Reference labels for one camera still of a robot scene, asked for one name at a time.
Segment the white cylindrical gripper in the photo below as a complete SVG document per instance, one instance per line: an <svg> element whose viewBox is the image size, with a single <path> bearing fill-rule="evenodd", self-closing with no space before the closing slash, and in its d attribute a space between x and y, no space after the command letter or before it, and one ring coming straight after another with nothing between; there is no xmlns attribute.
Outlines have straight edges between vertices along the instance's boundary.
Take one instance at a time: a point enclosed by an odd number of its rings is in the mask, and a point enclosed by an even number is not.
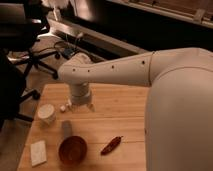
<svg viewBox="0 0 213 171"><path fill-rule="evenodd" d="M88 83L71 84L70 85L70 100L67 100L66 105L71 108L72 104L81 106L86 105L90 111L94 112L95 108L92 103L92 92Z"/></svg>

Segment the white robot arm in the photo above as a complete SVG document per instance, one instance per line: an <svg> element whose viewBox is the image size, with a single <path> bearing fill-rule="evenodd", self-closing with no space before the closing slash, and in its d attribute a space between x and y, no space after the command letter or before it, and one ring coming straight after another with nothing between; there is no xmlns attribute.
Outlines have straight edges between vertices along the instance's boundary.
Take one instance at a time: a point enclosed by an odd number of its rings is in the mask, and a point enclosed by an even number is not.
<svg viewBox="0 0 213 171"><path fill-rule="evenodd" d="M147 171L213 171L213 52L180 48L99 63L78 53L58 73L75 105L91 101L91 83L147 87Z"/></svg>

